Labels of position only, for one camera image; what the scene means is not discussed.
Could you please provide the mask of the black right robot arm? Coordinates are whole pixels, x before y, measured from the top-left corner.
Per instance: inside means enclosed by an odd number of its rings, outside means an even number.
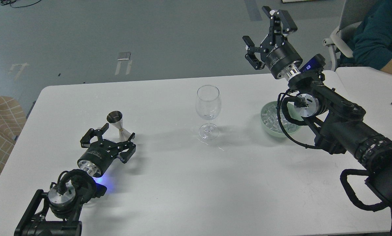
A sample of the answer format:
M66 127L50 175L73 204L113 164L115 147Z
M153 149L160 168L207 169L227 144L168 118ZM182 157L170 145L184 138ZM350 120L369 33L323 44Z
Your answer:
M281 116L298 126L307 126L315 134L313 146L294 140L307 149L321 149L329 154L351 153L364 167L346 169L340 175L349 200L365 211L389 208L392 232L392 141L363 122L366 111L328 88L323 82L325 58L317 54L302 66L302 58L289 43L287 35L297 26L287 10L262 7L270 20L268 34L259 47L249 36L246 60L254 69L267 67L275 79L286 79L288 90L277 99L276 114L280 130L285 130Z

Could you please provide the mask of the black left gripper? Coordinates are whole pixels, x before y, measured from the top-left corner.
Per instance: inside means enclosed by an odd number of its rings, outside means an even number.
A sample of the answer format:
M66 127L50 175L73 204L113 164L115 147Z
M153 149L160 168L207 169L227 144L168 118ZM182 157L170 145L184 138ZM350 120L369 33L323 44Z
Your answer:
M136 145L132 142L135 138L134 132L126 141L115 143L103 139L108 128L109 123L98 129L90 128L80 139L80 146L87 150L79 158L77 165L91 177L102 177L116 158L127 163L136 151ZM97 137L97 141L91 143L94 137Z

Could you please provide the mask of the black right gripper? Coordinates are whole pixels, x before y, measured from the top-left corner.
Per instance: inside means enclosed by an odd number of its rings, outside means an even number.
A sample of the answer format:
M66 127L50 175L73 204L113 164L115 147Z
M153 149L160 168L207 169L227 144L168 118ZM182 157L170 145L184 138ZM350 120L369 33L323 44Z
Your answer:
M268 34L260 47L256 47L249 36L242 36L247 50L245 59L254 69L260 70L266 66L275 79L282 79L284 69L290 65L300 67L303 62L287 39L298 27L287 10L272 10L269 6L263 6L262 10L270 20ZM255 56L256 53L260 53L261 60Z

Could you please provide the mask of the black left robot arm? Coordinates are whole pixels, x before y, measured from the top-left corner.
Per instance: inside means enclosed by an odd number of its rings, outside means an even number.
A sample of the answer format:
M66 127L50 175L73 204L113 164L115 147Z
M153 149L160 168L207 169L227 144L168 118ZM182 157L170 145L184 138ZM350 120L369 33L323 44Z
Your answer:
M37 190L19 221L15 236L80 236L79 220L82 206L93 198L105 195L107 187L95 181L106 173L115 159L122 163L132 157L136 145L135 133L119 129L120 142L103 138L106 123L99 129L89 129L80 140L86 151L77 161L77 169L62 172L52 182L48 192Z

